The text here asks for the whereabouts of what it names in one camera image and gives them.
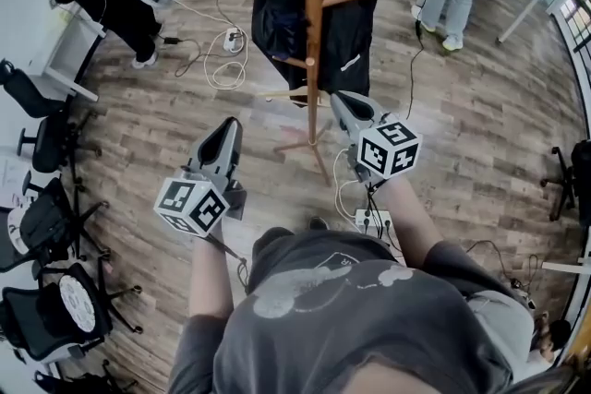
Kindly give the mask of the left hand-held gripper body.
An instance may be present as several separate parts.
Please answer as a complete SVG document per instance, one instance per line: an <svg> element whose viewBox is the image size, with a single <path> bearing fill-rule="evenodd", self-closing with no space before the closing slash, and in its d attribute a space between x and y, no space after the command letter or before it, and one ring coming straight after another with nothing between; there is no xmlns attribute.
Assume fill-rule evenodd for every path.
<svg viewBox="0 0 591 394"><path fill-rule="evenodd" d="M187 164L163 181L153 210L173 230L205 238L228 217L243 217L247 190L234 178L243 127L227 117L196 142Z"/></svg>

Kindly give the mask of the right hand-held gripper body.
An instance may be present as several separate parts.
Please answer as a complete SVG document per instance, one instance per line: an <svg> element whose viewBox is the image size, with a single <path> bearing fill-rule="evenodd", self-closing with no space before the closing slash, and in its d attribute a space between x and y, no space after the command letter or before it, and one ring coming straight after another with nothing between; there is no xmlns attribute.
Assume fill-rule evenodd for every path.
<svg viewBox="0 0 591 394"><path fill-rule="evenodd" d="M422 136L375 100L351 91L330 97L332 112L349 140L347 161L359 182L377 188L416 166Z"/></svg>

